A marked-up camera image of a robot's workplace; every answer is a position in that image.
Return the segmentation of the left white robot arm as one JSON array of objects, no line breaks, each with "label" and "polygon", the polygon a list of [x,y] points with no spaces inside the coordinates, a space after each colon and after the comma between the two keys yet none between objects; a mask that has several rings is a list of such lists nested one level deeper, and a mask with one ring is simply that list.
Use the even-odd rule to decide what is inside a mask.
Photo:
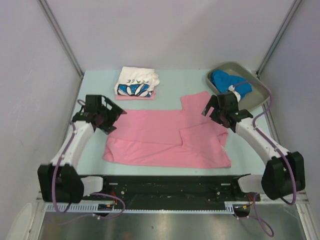
[{"label": "left white robot arm", "polygon": [[77,204],[94,194],[105,200],[111,188],[99,176],[81,177],[77,167],[89,139],[96,130],[109,135],[116,130],[115,122],[126,111],[103,95],[88,94],[71,119],[70,131],[53,159],[37,170],[42,199],[48,203]]}]

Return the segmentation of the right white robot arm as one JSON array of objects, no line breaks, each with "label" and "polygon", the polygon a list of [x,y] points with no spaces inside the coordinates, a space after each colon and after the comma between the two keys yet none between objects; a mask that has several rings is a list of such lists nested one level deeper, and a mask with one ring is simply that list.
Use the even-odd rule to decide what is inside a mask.
[{"label": "right white robot arm", "polygon": [[296,203],[298,192],[306,187],[304,158],[298,151],[290,152],[264,133],[255,116],[239,109],[237,96],[231,91],[212,95],[202,115],[244,139],[265,165],[262,175],[237,178],[237,184],[230,188],[235,200],[242,201],[249,193],[256,193],[265,194],[271,200],[284,200],[291,195],[292,200],[286,203]]}]

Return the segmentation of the blue t shirt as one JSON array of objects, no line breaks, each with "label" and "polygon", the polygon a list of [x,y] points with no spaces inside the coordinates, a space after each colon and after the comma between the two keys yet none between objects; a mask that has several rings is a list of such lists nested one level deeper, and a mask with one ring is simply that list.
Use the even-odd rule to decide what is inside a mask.
[{"label": "blue t shirt", "polygon": [[210,82],[215,85],[220,93],[227,92],[230,85],[235,86],[236,91],[241,95],[241,99],[243,99],[246,94],[251,93],[253,90],[252,86],[245,78],[241,76],[230,75],[222,70],[213,71],[210,74]]}]

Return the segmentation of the grey plastic tray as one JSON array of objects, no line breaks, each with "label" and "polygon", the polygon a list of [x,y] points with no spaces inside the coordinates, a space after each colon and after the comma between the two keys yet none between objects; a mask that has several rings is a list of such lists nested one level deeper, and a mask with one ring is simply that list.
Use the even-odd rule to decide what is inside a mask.
[{"label": "grey plastic tray", "polygon": [[224,62],[210,70],[206,83],[215,93],[225,93],[230,86],[239,93],[240,110],[252,111],[270,99],[269,89],[263,85],[250,71],[237,62]]}]

